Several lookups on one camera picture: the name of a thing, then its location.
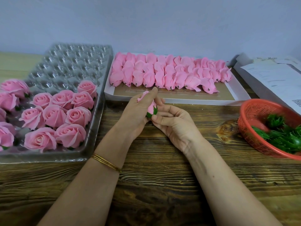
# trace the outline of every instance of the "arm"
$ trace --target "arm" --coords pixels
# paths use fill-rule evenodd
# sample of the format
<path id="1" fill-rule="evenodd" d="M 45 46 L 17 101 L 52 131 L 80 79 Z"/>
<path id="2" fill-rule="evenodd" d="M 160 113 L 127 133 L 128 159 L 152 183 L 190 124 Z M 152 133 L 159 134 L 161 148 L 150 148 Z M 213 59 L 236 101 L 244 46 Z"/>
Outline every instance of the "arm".
<path id="1" fill-rule="evenodd" d="M 202 137 L 185 110 L 163 105 L 158 111 L 152 116 L 153 124 L 189 160 L 217 225 L 281 225 Z"/>
<path id="2" fill-rule="evenodd" d="M 137 102 L 137 98 L 142 94 L 133 97 L 95 153 L 122 168 L 131 143 L 147 122 L 145 115 L 152 100 L 163 105 L 163 100 L 156 97 L 157 93 L 154 87 L 140 102 Z M 95 159 L 89 159 L 38 225 L 104 225 L 118 178 L 117 171 Z"/>

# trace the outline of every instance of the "qr code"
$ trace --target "qr code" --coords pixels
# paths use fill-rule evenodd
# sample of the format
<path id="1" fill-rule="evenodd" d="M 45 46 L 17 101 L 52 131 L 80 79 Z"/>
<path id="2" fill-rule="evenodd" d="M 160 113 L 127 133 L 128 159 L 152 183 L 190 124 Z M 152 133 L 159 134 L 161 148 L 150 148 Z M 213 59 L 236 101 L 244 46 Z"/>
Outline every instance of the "qr code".
<path id="1" fill-rule="evenodd" d="M 301 99 L 293 100 L 299 107 L 301 107 Z"/>

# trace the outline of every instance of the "person's left hand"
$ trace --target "person's left hand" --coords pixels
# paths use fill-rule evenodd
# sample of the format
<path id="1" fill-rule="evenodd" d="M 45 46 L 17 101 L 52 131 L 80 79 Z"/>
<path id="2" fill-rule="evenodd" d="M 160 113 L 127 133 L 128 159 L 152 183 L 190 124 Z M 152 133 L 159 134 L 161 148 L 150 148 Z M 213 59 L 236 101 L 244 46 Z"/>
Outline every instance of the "person's left hand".
<path id="1" fill-rule="evenodd" d="M 141 101 L 138 102 L 137 99 L 141 96 L 142 93 L 130 99 L 121 115 L 121 118 L 116 124 L 119 128 L 122 128 L 129 133 L 132 141 L 140 135 L 145 124 L 148 122 L 146 113 L 152 101 L 155 100 L 155 103 L 158 106 L 163 106 L 164 104 L 164 99 L 158 97 L 157 87 L 154 87 L 144 96 L 144 98 L 141 99 Z"/>

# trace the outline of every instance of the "bracelet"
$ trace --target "bracelet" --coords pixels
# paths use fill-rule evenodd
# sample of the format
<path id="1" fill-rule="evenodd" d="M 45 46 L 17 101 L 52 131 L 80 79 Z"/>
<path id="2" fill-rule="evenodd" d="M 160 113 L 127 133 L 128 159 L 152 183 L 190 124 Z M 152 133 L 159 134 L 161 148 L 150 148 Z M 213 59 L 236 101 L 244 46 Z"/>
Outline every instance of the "bracelet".
<path id="1" fill-rule="evenodd" d="M 121 173 L 121 169 L 119 169 L 118 167 L 114 166 L 112 163 L 108 162 L 107 160 L 105 160 L 104 158 L 100 157 L 99 155 L 96 155 L 95 153 L 91 156 L 91 158 L 113 168 L 115 171 L 118 171 L 119 173 Z"/>

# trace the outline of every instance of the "perforated basket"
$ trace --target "perforated basket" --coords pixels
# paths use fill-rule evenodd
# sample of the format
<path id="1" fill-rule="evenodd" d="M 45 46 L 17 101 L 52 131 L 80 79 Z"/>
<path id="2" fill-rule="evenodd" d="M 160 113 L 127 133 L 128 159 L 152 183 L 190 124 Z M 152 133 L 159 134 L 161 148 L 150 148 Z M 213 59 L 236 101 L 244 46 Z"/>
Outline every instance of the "perforated basket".
<path id="1" fill-rule="evenodd" d="M 301 124 L 301 116 L 294 111 L 263 99 L 250 99 L 245 101 L 240 107 L 240 117 L 238 128 L 243 138 L 257 151 L 276 158 L 290 158 L 301 160 L 301 152 L 290 154 L 274 147 L 260 137 L 251 126 L 268 131 L 265 126 L 266 118 L 269 114 L 284 116 L 285 123 L 293 128 Z"/>

